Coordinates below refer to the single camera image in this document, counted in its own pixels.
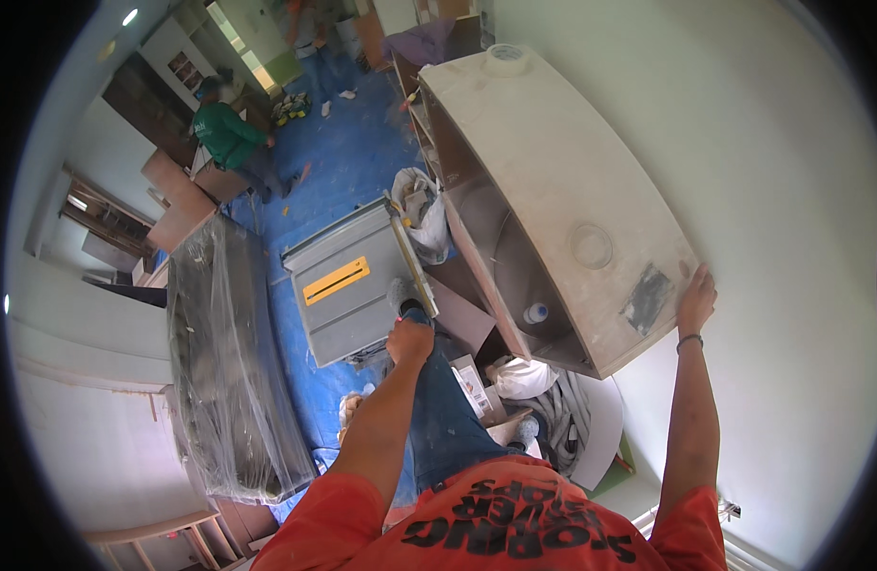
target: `bracelet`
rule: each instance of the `bracelet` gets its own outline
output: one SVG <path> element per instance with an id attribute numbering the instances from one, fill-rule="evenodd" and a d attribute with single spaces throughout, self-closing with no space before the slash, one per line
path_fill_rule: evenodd
<path id="1" fill-rule="evenodd" d="M 689 339 L 698 339 L 699 343 L 702 344 L 702 349 L 705 348 L 705 341 L 702 340 L 701 335 L 686 335 L 685 337 L 680 339 L 679 343 L 676 344 L 676 354 L 680 354 L 680 347 L 682 347 L 682 344 L 684 344 Z"/>

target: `floor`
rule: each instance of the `floor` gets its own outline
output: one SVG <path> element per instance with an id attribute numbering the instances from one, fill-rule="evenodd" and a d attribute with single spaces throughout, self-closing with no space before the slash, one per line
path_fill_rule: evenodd
<path id="1" fill-rule="evenodd" d="M 276 132 L 273 149 L 281 177 L 300 173 L 308 164 L 305 181 L 286 199 L 274 198 L 262 205 L 260 200 L 243 195 L 229 209 L 237 222 L 260 234 L 266 246 L 274 327 L 293 407 L 312 456 L 325 466 L 333 462 L 339 448 L 341 397 L 350 391 L 362 393 L 366 383 L 381 380 L 381 373 L 357 373 L 349 364 L 324 369 L 315 366 L 280 254 L 357 205 L 378 198 L 390 189 L 401 168 L 424 168 L 416 138 L 408 127 L 409 116 L 398 111 L 401 99 L 389 82 L 396 82 L 396 78 L 374 71 L 361 75 L 346 58 L 341 64 L 344 73 L 355 77 L 357 97 L 335 98 L 328 118 L 321 117 L 321 105 L 314 101 L 309 116 L 289 120 Z M 307 90 L 304 80 L 303 76 L 287 86 L 287 92 Z M 299 498 L 272 508 L 278 521 L 285 519 Z M 415 502 L 408 453 L 394 506 Z"/>

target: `plastic wrap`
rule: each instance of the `plastic wrap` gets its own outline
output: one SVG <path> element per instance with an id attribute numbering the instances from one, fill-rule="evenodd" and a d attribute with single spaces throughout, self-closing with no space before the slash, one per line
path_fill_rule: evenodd
<path id="1" fill-rule="evenodd" d="M 283 502 L 318 475 L 276 353 L 261 240 L 223 215 L 169 260 L 175 390 L 207 493 Z"/>

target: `hose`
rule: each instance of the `hose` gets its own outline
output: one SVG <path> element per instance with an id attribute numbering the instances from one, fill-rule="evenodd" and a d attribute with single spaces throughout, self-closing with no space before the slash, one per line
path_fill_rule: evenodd
<path id="1" fill-rule="evenodd" d="M 559 378 L 546 393 L 525 400 L 504 400 L 507 405 L 529 407 L 546 421 L 550 447 L 559 457 L 559 473 L 570 476 L 585 450 L 591 430 L 590 396 L 584 383 L 571 371 L 556 369 Z M 575 424 L 577 446 L 569 451 L 569 428 Z"/>

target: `orange t-shirt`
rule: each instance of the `orange t-shirt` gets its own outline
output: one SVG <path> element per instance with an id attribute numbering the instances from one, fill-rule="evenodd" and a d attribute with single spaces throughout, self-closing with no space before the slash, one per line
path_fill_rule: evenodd
<path id="1" fill-rule="evenodd" d="M 384 502 L 354 474 L 309 486 L 251 571 L 285 569 L 726 569 L 717 493 L 699 487 L 650 542 L 533 458 L 506 456 L 423 492 L 382 534 Z"/>

